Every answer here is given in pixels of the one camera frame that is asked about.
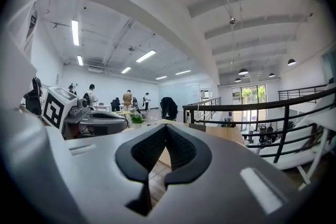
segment man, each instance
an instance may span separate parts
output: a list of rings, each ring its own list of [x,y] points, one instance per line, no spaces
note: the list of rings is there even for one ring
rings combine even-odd
[[[122,100],[124,101],[124,111],[131,110],[131,104],[133,100],[131,90],[128,90],[127,93],[124,93]]]
[[[77,95],[77,92],[74,91],[74,87],[72,85],[69,86],[69,92],[73,93],[74,95]]]
[[[35,79],[37,82],[37,86],[38,86],[38,97],[42,96],[42,83],[41,80],[35,75]]]
[[[30,60],[33,34],[38,20],[36,1],[7,0],[1,14],[0,54],[6,59],[0,62],[0,70],[5,70],[1,79],[11,81],[0,88],[0,104],[3,108],[17,109],[22,96],[33,89],[31,80],[36,69]]]
[[[147,110],[148,110],[148,104],[149,104],[149,102],[151,101],[149,98],[148,98],[148,95],[149,95],[149,93],[146,93],[146,95],[145,95],[145,97],[144,97],[144,99],[145,99],[145,111],[147,112]]]
[[[95,107],[94,103],[98,102],[98,98],[93,93],[94,88],[95,88],[95,85],[91,84],[90,87],[89,87],[89,90],[86,91],[85,94],[84,94],[84,98],[85,98],[86,94],[89,96],[90,110],[94,110],[94,107]]]

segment potted plant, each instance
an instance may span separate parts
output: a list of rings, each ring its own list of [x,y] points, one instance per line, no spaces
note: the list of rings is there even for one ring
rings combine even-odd
[[[135,109],[132,109],[130,113],[130,117],[131,117],[131,121],[134,123],[134,128],[135,129],[141,128],[141,125],[144,122],[142,115],[139,112],[137,112]]]

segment white shirt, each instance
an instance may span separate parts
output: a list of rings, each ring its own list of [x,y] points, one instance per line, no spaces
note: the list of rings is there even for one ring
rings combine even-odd
[[[36,0],[7,0],[0,18],[0,107],[17,109],[33,89],[30,63],[37,23]]]
[[[145,95],[145,103],[149,103],[150,99],[148,98],[148,95]]]
[[[98,101],[96,95],[93,93],[92,90],[88,90],[88,91],[86,91],[85,93],[88,93],[88,95],[89,95],[89,98],[90,98],[90,107],[91,107],[91,108],[94,108],[94,106],[93,106],[94,103],[96,103],[96,102]]]

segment air conditioner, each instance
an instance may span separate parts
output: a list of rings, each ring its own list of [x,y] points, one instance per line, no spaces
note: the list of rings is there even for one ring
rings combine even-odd
[[[95,72],[95,73],[102,73],[103,72],[103,68],[96,67],[96,66],[90,66],[90,65],[88,65],[88,70],[90,72]]]

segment tree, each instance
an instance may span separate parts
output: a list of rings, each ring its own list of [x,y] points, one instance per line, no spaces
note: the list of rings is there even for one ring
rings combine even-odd
[[[244,89],[242,89],[241,92],[242,92],[241,97],[243,98],[243,100],[245,100],[245,104],[246,104],[247,103],[247,97],[252,95],[252,91],[251,91],[250,88],[244,88]]]
[[[262,103],[265,101],[265,97],[266,97],[266,90],[264,87],[259,87],[258,88],[258,99],[259,99],[259,103]]]

